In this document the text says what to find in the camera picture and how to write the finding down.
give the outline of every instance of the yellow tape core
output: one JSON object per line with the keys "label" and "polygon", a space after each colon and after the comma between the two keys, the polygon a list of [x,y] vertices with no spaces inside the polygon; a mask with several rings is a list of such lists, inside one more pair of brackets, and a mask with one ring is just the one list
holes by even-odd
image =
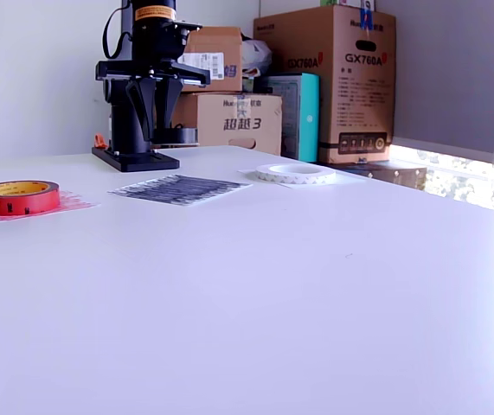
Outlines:
{"label": "yellow tape core", "polygon": [[135,12],[135,22],[149,17],[163,17],[165,19],[176,20],[176,11],[168,6],[146,6]]}
{"label": "yellow tape core", "polygon": [[50,186],[41,182],[9,182],[0,184],[0,196],[36,195]]}

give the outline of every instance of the orange object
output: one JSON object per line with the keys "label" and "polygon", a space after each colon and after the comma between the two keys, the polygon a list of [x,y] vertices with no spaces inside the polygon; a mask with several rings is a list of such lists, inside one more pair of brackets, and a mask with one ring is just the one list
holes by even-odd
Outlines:
{"label": "orange object", "polygon": [[102,134],[95,134],[94,147],[95,149],[103,149],[103,150],[106,150],[108,148],[108,144],[106,144],[105,138],[102,137]]}

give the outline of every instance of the black cable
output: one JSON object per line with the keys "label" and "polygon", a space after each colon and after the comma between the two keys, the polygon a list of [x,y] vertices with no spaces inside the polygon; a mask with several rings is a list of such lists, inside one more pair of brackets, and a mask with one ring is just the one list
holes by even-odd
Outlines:
{"label": "black cable", "polygon": [[122,47],[124,46],[124,39],[126,36],[129,37],[129,40],[132,39],[132,35],[129,32],[122,33],[122,35],[119,37],[118,40],[118,46],[116,47],[116,52],[110,55],[110,50],[108,50],[108,28],[110,27],[110,21],[112,20],[112,18],[116,13],[128,9],[131,5],[132,5],[131,0],[127,0],[127,5],[125,7],[120,7],[119,9],[114,10],[110,15],[110,17],[108,18],[108,22],[106,22],[105,31],[102,35],[102,49],[104,50],[105,57],[107,59],[116,59],[119,56],[119,54],[122,52]]}

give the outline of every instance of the white wall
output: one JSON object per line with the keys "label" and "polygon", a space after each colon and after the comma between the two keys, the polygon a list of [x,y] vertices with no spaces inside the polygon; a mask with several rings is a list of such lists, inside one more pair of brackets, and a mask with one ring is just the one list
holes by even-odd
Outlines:
{"label": "white wall", "polygon": [[[107,135],[94,68],[119,0],[0,0],[0,159],[88,152]],[[178,0],[177,18],[252,34],[258,0]],[[119,19],[114,19],[112,50]]]}
{"label": "white wall", "polygon": [[319,5],[320,0],[262,0],[260,11],[262,16],[271,16]]}

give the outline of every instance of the white tape roll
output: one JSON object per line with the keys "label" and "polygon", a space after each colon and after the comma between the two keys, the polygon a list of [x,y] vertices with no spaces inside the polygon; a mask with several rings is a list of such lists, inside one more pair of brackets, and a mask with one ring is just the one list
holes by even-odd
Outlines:
{"label": "white tape roll", "polygon": [[284,184],[332,184],[334,169],[311,164],[269,164],[256,169],[256,177],[265,182]]}

